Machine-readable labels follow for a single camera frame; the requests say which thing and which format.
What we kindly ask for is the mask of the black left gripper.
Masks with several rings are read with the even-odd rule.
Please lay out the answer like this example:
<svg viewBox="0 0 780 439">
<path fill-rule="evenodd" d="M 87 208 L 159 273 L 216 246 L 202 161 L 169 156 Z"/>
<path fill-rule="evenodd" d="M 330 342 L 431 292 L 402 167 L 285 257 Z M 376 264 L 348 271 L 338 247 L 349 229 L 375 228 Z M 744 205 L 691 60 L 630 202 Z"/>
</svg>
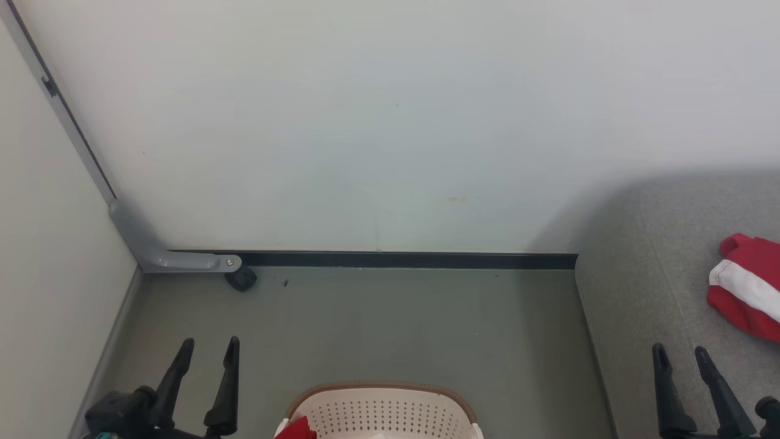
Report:
<svg viewBox="0 0 780 439">
<path fill-rule="evenodd" d="M 156 392 L 140 386 L 133 393 L 110 391 L 84 415 L 87 432 L 83 438 L 198 438 L 173 429 L 179 389 L 193 356 L 195 341 L 184 339 Z M 231 436 L 238 430 L 240 341 L 231 337 L 227 347 L 222 381 L 212 409 L 204 417 L 206 437 Z"/>
</svg>

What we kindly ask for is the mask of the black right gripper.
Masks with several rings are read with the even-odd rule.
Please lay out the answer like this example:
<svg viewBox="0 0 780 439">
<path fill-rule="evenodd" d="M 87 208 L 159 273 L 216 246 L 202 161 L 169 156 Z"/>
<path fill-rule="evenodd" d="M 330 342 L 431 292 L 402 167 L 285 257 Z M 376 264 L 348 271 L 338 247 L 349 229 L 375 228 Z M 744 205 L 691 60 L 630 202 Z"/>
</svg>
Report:
<svg viewBox="0 0 780 439">
<path fill-rule="evenodd" d="M 673 381 L 673 367 L 661 343 L 652 346 L 654 389 L 658 431 L 661 438 L 778 438 L 778 400 L 761 398 L 755 406 L 764 426 L 757 430 L 731 387 L 702 346 L 695 348 L 700 377 L 709 389 L 718 417 L 715 434 L 697 433 L 697 425 L 686 414 Z"/>
</svg>

